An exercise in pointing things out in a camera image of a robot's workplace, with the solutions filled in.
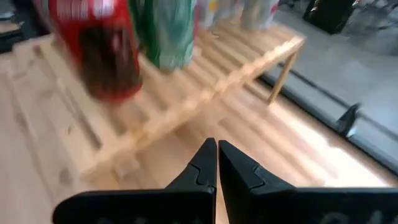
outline hardwood floor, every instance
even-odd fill
[[[59,201],[91,187],[68,169],[57,138],[32,147],[0,63],[0,222],[50,223]],[[395,187],[396,177],[303,111],[279,96],[267,106],[268,90],[256,83],[219,101],[187,124],[142,150],[116,172],[122,189],[165,187],[187,165],[205,138],[226,139],[266,169],[296,186]],[[217,223],[227,223],[218,186]]]

